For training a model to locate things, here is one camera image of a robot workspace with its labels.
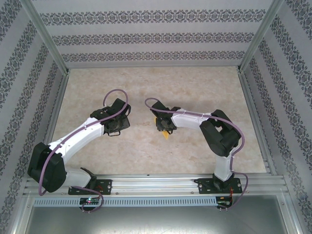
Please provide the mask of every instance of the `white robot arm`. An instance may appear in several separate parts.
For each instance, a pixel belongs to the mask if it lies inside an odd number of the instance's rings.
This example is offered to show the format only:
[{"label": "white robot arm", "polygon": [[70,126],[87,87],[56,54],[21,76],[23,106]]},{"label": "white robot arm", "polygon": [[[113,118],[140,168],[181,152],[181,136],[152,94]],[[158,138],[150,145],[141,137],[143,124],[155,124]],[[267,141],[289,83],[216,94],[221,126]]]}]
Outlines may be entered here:
[{"label": "white robot arm", "polygon": [[[157,101],[152,108],[169,111],[169,108],[165,107],[160,101]],[[202,131],[209,147],[216,154],[216,165],[213,175],[214,185],[220,191],[222,188],[225,188],[234,176],[231,171],[231,157],[232,152],[238,146],[241,135],[235,128],[225,122],[204,117],[204,115],[210,115],[230,121],[224,112],[216,110],[213,113],[195,113],[180,107],[174,107],[170,110],[178,111],[178,114],[162,113],[152,109],[151,111],[156,116],[156,126],[159,131],[167,131],[171,134],[179,127]]]},{"label": "white robot arm", "polygon": [[[125,102],[117,98],[112,106],[107,106],[94,111],[82,125],[61,139],[51,142],[48,145],[45,145],[42,142],[37,144],[34,147],[30,160],[27,172],[28,175],[39,182],[42,168],[48,155],[60,145],[47,164],[42,183],[43,187],[50,193],[56,191],[61,186],[79,186],[94,189],[96,176],[85,168],[74,169],[67,167],[66,163],[77,151],[95,138],[98,138],[105,133],[111,137],[119,136],[121,130],[130,127],[127,118],[131,111],[130,105],[127,105],[125,110],[116,117],[90,126],[90,124],[96,121],[116,114],[124,105]],[[84,128],[84,130],[75,133],[80,128]],[[61,144],[61,142],[68,136],[71,137],[64,144]]]}]

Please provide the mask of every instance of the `marble floor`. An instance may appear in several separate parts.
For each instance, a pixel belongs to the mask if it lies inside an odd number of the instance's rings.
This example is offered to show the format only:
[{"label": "marble floor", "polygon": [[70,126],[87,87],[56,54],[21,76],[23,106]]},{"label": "marble floor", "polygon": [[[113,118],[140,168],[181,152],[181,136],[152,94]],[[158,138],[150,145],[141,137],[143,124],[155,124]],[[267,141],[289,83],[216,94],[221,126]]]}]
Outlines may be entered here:
[{"label": "marble floor", "polygon": [[[266,172],[247,105],[234,67],[131,67],[71,70],[53,140],[81,125],[102,108],[107,92],[119,88],[129,95],[131,127],[120,136],[99,137],[67,163],[95,174],[213,173],[215,155],[201,132],[179,128],[166,140],[144,105],[149,97],[165,106],[189,111],[223,110],[245,134],[246,144],[236,155],[238,172]],[[107,103],[122,93],[113,93]]]}]

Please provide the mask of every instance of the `yellow object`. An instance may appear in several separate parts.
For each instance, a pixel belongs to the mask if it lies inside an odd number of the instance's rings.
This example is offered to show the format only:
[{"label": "yellow object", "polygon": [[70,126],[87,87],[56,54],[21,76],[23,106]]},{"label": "yellow object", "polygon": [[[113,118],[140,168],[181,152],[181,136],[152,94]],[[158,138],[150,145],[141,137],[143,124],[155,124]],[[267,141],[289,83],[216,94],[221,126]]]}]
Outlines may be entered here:
[{"label": "yellow object", "polygon": [[163,131],[162,134],[164,135],[164,137],[166,138],[166,140],[168,140],[169,138],[169,133],[167,131]]}]

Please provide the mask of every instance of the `damask pattern wall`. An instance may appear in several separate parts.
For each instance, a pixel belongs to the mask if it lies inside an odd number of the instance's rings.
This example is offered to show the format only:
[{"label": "damask pattern wall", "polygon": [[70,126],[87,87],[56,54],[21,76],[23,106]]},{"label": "damask pattern wall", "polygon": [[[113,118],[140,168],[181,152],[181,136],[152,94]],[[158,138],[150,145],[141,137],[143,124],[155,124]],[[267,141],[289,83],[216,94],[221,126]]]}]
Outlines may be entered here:
[{"label": "damask pattern wall", "polygon": [[62,81],[18,0],[0,0],[0,234],[16,212],[33,146],[48,130]]},{"label": "damask pattern wall", "polygon": [[69,68],[239,65],[272,0],[34,0]]},{"label": "damask pattern wall", "polygon": [[312,233],[312,1],[286,0],[245,71],[275,167]]}]

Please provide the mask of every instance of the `cable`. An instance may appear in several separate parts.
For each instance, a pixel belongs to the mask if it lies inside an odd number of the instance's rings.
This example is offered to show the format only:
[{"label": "cable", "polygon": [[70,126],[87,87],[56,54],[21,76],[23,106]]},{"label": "cable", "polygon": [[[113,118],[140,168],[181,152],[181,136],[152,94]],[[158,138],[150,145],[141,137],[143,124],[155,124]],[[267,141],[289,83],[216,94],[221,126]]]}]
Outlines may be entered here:
[{"label": "cable", "polygon": [[[111,119],[111,118],[114,118],[114,117],[116,117],[117,115],[119,115],[121,112],[123,112],[123,111],[126,109],[126,107],[127,107],[127,105],[128,105],[129,98],[128,98],[127,93],[126,93],[125,91],[123,91],[122,89],[113,89],[113,90],[109,91],[109,92],[106,94],[106,96],[104,97],[103,103],[105,103],[107,97],[108,97],[112,92],[117,92],[117,91],[123,92],[124,95],[126,96],[126,103],[124,104],[124,106],[122,107],[122,109],[121,109],[120,111],[118,111],[116,114],[113,114],[113,115],[111,115],[111,116],[109,116],[109,117],[106,117],[106,118],[100,119],[100,120],[98,120],[98,121],[89,123],[89,124],[87,124],[85,127],[81,127],[81,128],[79,128],[79,129],[77,129],[76,131],[74,131],[73,133],[71,133],[68,137],[66,137],[63,141],[61,141],[61,143],[58,144],[58,145],[52,150],[52,152],[49,154],[49,156],[47,157],[46,161],[44,162],[44,165],[43,165],[42,171],[41,171],[41,175],[40,175],[39,187],[38,187],[38,193],[39,193],[40,196],[43,196],[43,195],[47,192],[47,190],[44,190],[44,191],[42,192],[43,177],[44,177],[44,173],[45,173],[45,170],[46,170],[46,168],[47,168],[47,165],[48,165],[48,163],[49,163],[51,157],[53,156],[53,154],[56,152],[56,150],[58,150],[58,148],[60,148],[62,144],[64,144],[66,141],[68,141],[71,137],[73,137],[73,136],[74,136],[75,134],[77,134],[78,132],[80,132],[80,131],[84,130],[85,128],[90,127],[90,126],[92,126],[92,125],[94,125],[94,124],[97,124],[97,123],[100,123],[100,122],[109,120],[109,119]],[[74,187],[74,188],[79,188],[79,189],[83,189],[83,190],[86,190],[86,191],[90,191],[90,192],[93,192],[93,193],[100,194],[98,191],[91,190],[91,189],[86,189],[86,188],[81,188],[81,187]]]},{"label": "cable", "polygon": [[91,210],[91,211],[86,211],[86,210],[84,210],[83,207],[84,207],[84,205],[85,205],[86,203],[83,203],[83,205],[82,205],[82,207],[81,207],[81,210],[82,210],[83,213],[92,213],[92,212],[94,212],[94,211],[97,211],[97,210],[100,209],[100,208],[102,207],[102,205],[104,204],[104,197],[103,197],[103,195],[102,195],[100,192],[95,191],[95,190],[92,190],[92,189],[87,189],[87,188],[79,187],[79,186],[72,186],[72,188],[81,189],[81,190],[85,190],[85,191],[89,191],[89,192],[93,192],[93,193],[96,193],[96,194],[99,195],[98,198],[101,197],[101,204],[100,204],[98,207],[95,207],[95,208],[94,208],[93,210]]},{"label": "cable", "polygon": [[245,173],[243,173],[243,172],[235,172],[235,171],[233,171],[233,159],[234,159],[234,155],[237,154],[237,153],[244,147],[244,145],[245,145],[245,136],[244,136],[242,130],[240,130],[240,128],[239,128],[237,125],[233,124],[232,122],[230,122],[230,121],[228,121],[228,120],[226,120],[226,119],[220,118],[220,117],[212,116],[212,115],[203,115],[203,114],[197,114],[197,113],[188,112],[188,111],[164,111],[164,110],[159,110],[159,109],[153,108],[153,107],[151,107],[150,105],[148,105],[148,104],[147,104],[147,101],[149,101],[149,100],[155,100],[155,101],[159,101],[159,100],[158,100],[157,98],[154,98],[154,97],[149,97],[149,98],[145,99],[145,105],[146,105],[149,109],[151,109],[151,110],[153,110],[153,111],[162,112],[162,113],[169,113],[169,114],[182,114],[182,115],[185,114],[185,115],[192,115],[192,116],[197,116],[197,117],[212,118],[212,119],[216,119],[216,120],[219,120],[219,121],[223,121],[223,122],[225,122],[225,123],[231,125],[232,127],[234,127],[234,128],[239,132],[239,134],[240,134],[241,137],[242,137],[242,143],[241,143],[241,145],[238,147],[238,149],[235,150],[235,151],[232,153],[232,157],[231,157],[231,160],[230,160],[230,170],[231,170],[231,172],[234,173],[234,174],[238,174],[238,175],[243,175],[243,176],[245,176],[245,178],[246,178],[246,185],[245,185],[245,187],[244,187],[244,189],[243,189],[241,195],[240,195],[239,198],[237,199],[237,201],[236,201],[230,208],[228,208],[228,210],[229,210],[229,209],[232,209],[232,208],[241,200],[241,198],[243,197],[243,195],[244,195],[244,193],[245,193],[245,191],[246,191],[246,189],[247,189],[248,182],[249,182],[249,181],[248,181],[248,176],[247,176],[247,174],[245,174]]}]

